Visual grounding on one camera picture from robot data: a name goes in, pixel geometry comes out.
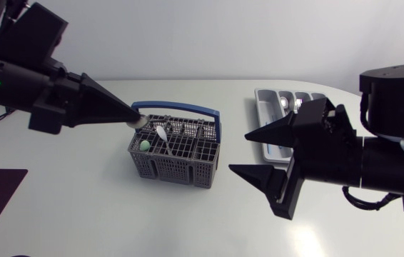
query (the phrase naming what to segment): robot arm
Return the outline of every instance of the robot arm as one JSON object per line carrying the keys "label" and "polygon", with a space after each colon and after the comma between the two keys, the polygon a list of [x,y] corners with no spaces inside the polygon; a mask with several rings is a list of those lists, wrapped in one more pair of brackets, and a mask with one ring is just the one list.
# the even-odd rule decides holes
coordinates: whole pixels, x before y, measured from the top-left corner
{"label": "robot arm", "polygon": [[[292,147],[287,171],[268,165],[230,165],[262,190],[275,215],[292,219],[305,179],[343,185],[358,208],[378,210],[395,198],[404,206],[404,66],[366,71],[360,76],[361,121],[378,137],[356,136],[343,105],[328,99],[305,102],[298,114],[245,135],[261,143]],[[386,191],[377,203],[354,198],[349,186]]]}
{"label": "robot arm", "polygon": [[67,72],[51,58],[67,22],[24,0],[0,0],[0,104],[31,113],[29,128],[58,134],[61,126],[144,118],[88,75]]}

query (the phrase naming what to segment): white utensil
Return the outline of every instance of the white utensil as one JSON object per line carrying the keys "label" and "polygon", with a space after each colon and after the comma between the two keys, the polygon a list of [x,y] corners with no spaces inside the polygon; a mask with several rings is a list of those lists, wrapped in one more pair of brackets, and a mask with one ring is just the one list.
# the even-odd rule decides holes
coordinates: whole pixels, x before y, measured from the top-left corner
{"label": "white utensil", "polygon": [[173,156],[171,147],[168,145],[167,134],[164,128],[162,126],[156,126],[156,132],[158,132],[159,137],[166,142],[168,155]]}

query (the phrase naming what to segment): basket handle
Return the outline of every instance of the basket handle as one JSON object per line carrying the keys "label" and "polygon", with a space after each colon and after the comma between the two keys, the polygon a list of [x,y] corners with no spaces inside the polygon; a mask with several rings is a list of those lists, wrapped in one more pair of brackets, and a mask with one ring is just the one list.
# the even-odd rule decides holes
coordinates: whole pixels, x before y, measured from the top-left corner
{"label": "basket handle", "polygon": [[193,104],[183,104],[170,101],[138,101],[134,102],[131,105],[131,108],[136,111],[142,108],[175,109],[181,111],[190,111],[197,114],[203,114],[213,117],[215,119],[216,142],[221,142],[221,123],[219,119],[219,111]]}

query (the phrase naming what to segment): green ball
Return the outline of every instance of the green ball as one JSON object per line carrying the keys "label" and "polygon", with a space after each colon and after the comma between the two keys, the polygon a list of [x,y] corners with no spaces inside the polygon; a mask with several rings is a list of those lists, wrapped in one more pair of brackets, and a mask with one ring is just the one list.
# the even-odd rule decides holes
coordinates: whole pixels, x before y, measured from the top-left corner
{"label": "green ball", "polygon": [[143,141],[140,143],[140,148],[139,148],[139,150],[140,150],[140,151],[147,151],[148,149],[150,149],[150,146],[151,146],[150,142],[148,142],[147,140],[143,140]]}

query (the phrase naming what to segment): white table surface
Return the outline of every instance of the white table surface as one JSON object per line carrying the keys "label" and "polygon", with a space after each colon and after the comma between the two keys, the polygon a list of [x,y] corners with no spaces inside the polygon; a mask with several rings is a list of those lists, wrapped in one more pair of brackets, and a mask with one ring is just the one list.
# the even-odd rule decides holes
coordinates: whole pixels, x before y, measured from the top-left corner
{"label": "white table surface", "polygon": [[[125,124],[27,129],[29,114],[0,121],[0,168],[27,168],[0,216],[0,256],[404,256],[401,200],[362,211],[341,186],[306,181],[292,221],[275,217],[266,197],[228,169],[263,163],[254,88],[323,92],[345,104],[358,134],[360,97],[297,81],[102,81],[128,104],[178,101],[221,112],[222,144],[211,189],[140,178]],[[181,111],[145,114],[200,117]],[[384,193],[352,190],[369,201]]]}

